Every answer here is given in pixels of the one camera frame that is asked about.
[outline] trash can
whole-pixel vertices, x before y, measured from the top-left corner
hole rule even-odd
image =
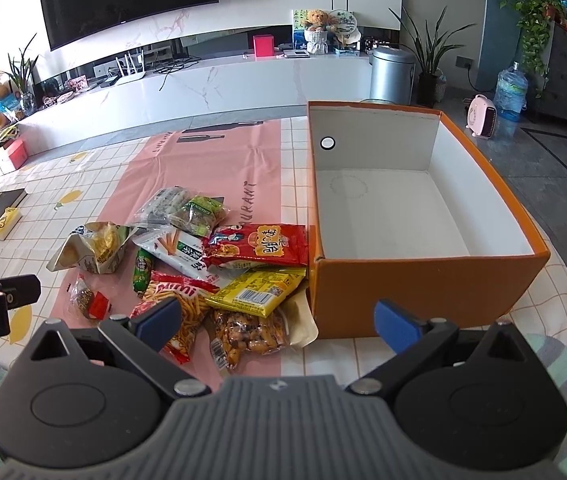
[[[409,105],[415,76],[414,54],[398,48],[378,46],[370,54],[370,64],[370,99]]]

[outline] barcode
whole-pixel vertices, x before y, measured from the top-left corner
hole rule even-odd
[[[268,300],[272,298],[272,296],[273,295],[269,292],[257,292],[256,290],[245,288],[240,292],[236,299],[240,301],[246,301],[246,303],[263,305],[267,303]]]
[[[226,359],[226,352],[224,352],[224,346],[218,338],[210,341],[210,353],[212,354],[212,359],[219,370],[224,370],[228,368],[228,360]]]

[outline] water bottle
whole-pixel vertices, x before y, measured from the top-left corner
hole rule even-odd
[[[509,121],[519,121],[521,110],[525,108],[525,95],[528,91],[528,80],[519,70],[519,63],[502,70],[497,80],[495,108],[497,115]]]

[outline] blue water jug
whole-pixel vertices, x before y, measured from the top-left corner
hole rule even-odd
[[[528,80],[515,64],[502,70],[497,80],[495,92],[495,108],[497,115],[509,121],[518,121],[521,110],[525,108],[525,95],[528,91]]]

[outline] open box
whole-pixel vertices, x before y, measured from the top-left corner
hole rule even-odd
[[[493,322],[550,257],[519,201],[436,110],[309,102],[310,301],[320,338],[374,336],[389,298]]]

